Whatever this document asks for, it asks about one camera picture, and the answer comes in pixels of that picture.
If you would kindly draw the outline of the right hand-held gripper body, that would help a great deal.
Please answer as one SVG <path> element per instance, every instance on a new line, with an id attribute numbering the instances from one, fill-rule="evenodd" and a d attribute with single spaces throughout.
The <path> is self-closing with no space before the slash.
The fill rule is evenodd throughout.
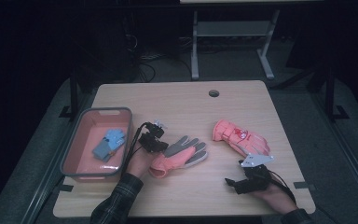
<path id="1" fill-rule="evenodd" d="M 266 163 L 273 161 L 272 156 L 249 154 L 244 160 L 239 161 L 246 179 L 241 181 L 241 187 L 245 192 L 264 190 L 268 187 L 271 175 Z"/>

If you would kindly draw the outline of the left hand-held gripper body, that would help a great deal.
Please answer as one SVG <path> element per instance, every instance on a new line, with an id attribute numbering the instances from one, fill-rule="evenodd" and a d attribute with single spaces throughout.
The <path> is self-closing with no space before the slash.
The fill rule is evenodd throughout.
<path id="1" fill-rule="evenodd" d="M 164 125 L 159 120 L 155 120 L 154 122 L 145 122 L 143 127 L 147 129 L 147 132 L 142 133 L 138 140 L 141 146 L 144 149 L 159 146 L 160 138 L 164 134 Z"/>

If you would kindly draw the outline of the pink ski glove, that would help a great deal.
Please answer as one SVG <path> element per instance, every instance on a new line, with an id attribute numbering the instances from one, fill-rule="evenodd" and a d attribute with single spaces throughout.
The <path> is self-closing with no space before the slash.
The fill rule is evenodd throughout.
<path id="1" fill-rule="evenodd" d="M 149 173 L 155 178 L 163 178 L 173 170 L 196 165 L 208 157 L 205 148 L 206 144 L 199 138 L 190 139 L 185 135 L 152 161 Z"/>
<path id="2" fill-rule="evenodd" d="M 249 154 L 268 156 L 270 153 L 268 142 L 264 137 L 225 119 L 219 120 L 214 125 L 213 140 L 225 141 L 243 157 L 247 157 Z"/>

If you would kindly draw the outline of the blue knit glove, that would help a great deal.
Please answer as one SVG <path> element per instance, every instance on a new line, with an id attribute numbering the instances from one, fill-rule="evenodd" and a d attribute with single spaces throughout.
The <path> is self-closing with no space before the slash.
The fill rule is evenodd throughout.
<path id="1" fill-rule="evenodd" d="M 120 129 L 109 129 L 103 140 L 111 150 L 117 150 L 125 143 L 125 134 Z"/>
<path id="2" fill-rule="evenodd" d="M 100 161 L 108 162 L 110 158 L 116 153 L 108 144 L 107 141 L 102 140 L 93 150 L 93 156 Z"/>

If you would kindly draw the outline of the pink plastic basket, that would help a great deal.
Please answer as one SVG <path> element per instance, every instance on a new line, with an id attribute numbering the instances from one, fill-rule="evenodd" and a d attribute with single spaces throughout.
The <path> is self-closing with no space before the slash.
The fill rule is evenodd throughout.
<path id="1" fill-rule="evenodd" d="M 95 159 L 92 150 L 109 129 L 120 129 L 125 143 L 108 162 Z M 61 171 L 76 182 L 112 182 L 120 172 L 132 137 L 132 113 L 127 107 L 89 108 L 82 112 L 64 154 Z"/>

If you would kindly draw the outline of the person's left hand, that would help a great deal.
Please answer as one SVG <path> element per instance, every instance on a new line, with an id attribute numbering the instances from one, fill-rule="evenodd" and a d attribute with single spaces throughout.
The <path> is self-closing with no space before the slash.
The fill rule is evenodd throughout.
<path id="1" fill-rule="evenodd" d="M 128 164 L 126 172 L 138 178 L 142 178 L 147 173 L 152 161 L 157 157 L 157 153 L 150 153 L 143 148 L 137 150 Z"/>

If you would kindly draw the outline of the person's right hand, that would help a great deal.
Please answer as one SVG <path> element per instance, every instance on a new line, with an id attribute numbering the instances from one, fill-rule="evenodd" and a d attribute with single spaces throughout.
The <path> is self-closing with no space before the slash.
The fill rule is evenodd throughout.
<path id="1" fill-rule="evenodd" d="M 265 190 L 254 191 L 252 195 L 264 201 L 281 215 L 297 210 L 297 206 L 293 200 L 276 185 L 269 184 Z"/>

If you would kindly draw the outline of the black metal stand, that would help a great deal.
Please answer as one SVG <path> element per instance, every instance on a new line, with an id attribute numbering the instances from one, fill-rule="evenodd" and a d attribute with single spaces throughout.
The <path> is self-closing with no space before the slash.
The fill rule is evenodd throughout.
<path id="1" fill-rule="evenodd" d="M 60 118 L 74 120 L 79 111 L 76 70 L 72 71 L 69 77 L 69 84 L 70 84 L 70 104 L 62 108 L 62 111 L 60 113 Z"/>
<path id="2" fill-rule="evenodd" d="M 349 115 L 341 105 L 334 103 L 335 99 L 335 74 L 331 67 L 326 71 L 325 76 L 325 97 L 324 111 L 330 121 L 335 122 L 337 119 L 348 119 Z"/>

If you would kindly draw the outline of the white metal table frame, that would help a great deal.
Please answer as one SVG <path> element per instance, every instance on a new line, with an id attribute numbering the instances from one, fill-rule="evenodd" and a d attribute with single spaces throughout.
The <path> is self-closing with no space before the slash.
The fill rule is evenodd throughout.
<path id="1" fill-rule="evenodd" d="M 198 60 L 198 40 L 200 37 L 264 37 L 264 45 L 258 49 L 257 56 L 267 79 L 275 76 L 270 67 L 267 53 L 275 27 L 280 16 L 276 9 L 269 21 L 199 21 L 198 12 L 193 13 L 192 50 L 191 50 L 191 79 L 200 78 Z"/>

